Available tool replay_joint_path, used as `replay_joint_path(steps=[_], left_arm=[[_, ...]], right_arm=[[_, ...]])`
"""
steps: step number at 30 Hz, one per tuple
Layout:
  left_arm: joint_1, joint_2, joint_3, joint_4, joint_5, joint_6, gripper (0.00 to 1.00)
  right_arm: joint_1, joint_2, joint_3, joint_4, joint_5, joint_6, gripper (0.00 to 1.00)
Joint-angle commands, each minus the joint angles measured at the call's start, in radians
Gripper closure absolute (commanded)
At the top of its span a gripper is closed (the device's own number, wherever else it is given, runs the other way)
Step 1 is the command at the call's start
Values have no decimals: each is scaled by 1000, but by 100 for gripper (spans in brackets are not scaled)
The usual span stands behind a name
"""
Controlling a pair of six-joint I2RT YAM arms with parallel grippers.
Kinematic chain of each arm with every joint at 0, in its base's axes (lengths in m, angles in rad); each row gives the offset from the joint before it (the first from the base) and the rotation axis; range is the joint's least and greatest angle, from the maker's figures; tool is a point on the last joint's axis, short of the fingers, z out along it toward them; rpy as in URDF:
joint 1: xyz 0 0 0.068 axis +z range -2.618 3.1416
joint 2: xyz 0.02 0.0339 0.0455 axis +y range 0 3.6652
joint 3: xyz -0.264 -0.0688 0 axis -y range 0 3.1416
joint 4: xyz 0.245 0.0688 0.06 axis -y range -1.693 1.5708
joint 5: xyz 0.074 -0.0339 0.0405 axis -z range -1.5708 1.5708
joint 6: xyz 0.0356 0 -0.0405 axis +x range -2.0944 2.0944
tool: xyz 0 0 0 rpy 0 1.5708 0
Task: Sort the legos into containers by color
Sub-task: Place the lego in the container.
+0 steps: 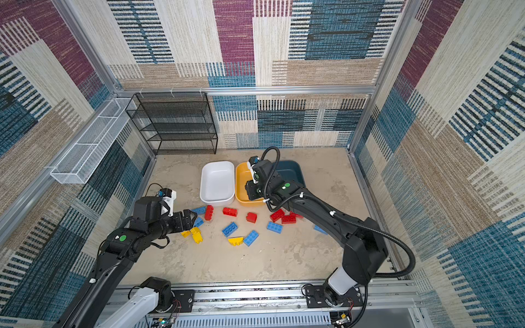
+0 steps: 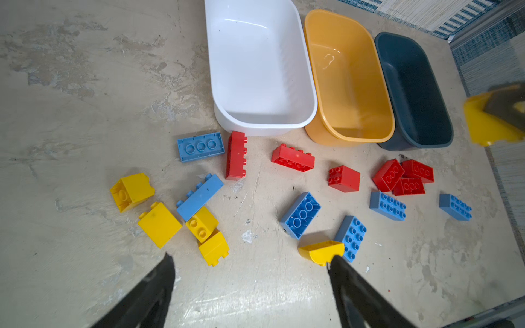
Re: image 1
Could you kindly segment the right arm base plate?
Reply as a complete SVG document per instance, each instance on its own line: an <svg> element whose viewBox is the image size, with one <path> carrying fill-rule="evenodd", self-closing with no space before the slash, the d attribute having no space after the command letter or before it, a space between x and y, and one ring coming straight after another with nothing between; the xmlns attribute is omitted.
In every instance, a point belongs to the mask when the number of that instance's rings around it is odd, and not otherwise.
<svg viewBox="0 0 525 328"><path fill-rule="evenodd" d="M344 295L326 291L322 285L305 284L301 293L307 308L354 308L364 304L364 295L359 288L350 288Z"/></svg>

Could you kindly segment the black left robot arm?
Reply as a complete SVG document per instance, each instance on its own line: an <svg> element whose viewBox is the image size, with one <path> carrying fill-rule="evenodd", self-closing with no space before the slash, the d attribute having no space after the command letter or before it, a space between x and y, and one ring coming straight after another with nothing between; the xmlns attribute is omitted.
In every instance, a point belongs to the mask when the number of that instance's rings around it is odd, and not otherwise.
<svg viewBox="0 0 525 328"><path fill-rule="evenodd" d="M111 232L99 247L93 270L54 324L55 327L94 327L115 289L156 240L194 227L198 214L185 209L173 212L167 199L146 196L135 202L133 214Z"/></svg>

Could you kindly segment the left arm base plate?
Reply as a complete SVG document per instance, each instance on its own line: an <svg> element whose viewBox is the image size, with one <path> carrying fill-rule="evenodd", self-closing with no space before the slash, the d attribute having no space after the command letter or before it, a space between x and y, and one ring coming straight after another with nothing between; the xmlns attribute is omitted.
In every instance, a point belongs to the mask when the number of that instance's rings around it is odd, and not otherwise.
<svg viewBox="0 0 525 328"><path fill-rule="evenodd" d="M194 307L196 291L193 289L172 289L172 301L166 311L168 314L191 313Z"/></svg>

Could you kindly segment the yellow lego sloped bottom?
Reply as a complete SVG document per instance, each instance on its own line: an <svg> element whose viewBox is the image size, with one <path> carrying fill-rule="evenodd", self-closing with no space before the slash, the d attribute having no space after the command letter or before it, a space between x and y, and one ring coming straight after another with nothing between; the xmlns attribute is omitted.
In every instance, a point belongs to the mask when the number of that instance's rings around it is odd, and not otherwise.
<svg viewBox="0 0 525 328"><path fill-rule="evenodd" d="M244 238L242 236L240 237L235 237L235 238L229 238L228 239L228 242L232 245L232 246L239 246L239 245L242 245L243 244L243 241L244 241Z"/></svg>

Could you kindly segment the yellow lego pair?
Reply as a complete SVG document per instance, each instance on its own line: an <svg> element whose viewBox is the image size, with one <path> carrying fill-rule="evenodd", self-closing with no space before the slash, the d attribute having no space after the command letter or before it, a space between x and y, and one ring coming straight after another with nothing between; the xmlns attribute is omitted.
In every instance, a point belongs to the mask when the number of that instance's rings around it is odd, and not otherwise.
<svg viewBox="0 0 525 328"><path fill-rule="evenodd" d="M194 227L190 230L192 239L195 243L199 244L203 242L202 233L198 227Z"/></svg>

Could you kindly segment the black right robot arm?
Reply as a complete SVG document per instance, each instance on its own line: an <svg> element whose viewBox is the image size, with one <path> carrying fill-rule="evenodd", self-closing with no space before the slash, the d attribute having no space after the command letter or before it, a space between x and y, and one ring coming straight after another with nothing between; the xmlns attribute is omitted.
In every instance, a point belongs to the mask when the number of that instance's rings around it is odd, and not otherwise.
<svg viewBox="0 0 525 328"><path fill-rule="evenodd" d="M303 184L285 180L271 161L251 157L252 179L245 185L250 200L262 198L273 212L286 209L320 227L343 248L342 264L325 280L324 294L331 306L339 306L355 287L366 286L388 257L384 237L376 221L347 215L313 195Z"/></svg>

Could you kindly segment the red lego tall block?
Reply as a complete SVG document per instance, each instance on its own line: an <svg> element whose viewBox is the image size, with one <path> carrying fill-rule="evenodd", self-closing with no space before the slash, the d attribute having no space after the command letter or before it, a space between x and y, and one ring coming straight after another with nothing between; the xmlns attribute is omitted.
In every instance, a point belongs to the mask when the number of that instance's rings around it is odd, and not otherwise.
<svg viewBox="0 0 525 328"><path fill-rule="evenodd" d="M256 221L258 219L258 215L256 213L252 213L252 212L249 212L247 215L246 215L246 221L247 222L250 222L252 224L255 224Z"/></svg>

